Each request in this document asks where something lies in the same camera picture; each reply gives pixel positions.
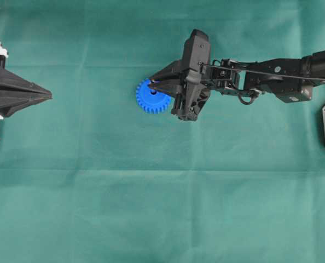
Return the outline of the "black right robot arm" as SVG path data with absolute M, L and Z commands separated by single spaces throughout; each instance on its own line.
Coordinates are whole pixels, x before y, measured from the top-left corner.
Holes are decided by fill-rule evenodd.
M 301 59 L 211 60 L 208 35 L 194 29 L 185 41 L 182 58 L 149 80 L 151 89 L 174 98 L 173 115 L 196 121 L 213 90 L 235 96 L 244 105 L 266 93 L 285 103 L 310 101 L 313 88 L 325 84 L 325 51 Z

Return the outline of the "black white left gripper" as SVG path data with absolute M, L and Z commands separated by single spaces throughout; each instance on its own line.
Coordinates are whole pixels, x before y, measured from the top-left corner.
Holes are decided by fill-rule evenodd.
M 0 92 L 0 120 L 29 106 L 52 98 L 50 91 L 4 69 L 8 51 L 0 42 L 0 88 L 19 92 Z

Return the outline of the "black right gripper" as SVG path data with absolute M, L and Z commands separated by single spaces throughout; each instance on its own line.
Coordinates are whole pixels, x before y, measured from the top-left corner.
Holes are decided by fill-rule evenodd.
M 210 53 L 208 35 L 194 29 L 184 44 L 182 60 L 170 63 L 150 77 L 157 81 L 151 81 L 150 89 L 176 96 L 171 113 L 183 121 L 196 121 L 211 95 L 201 83 L 206 73 L 203 65 L 210 62 Z

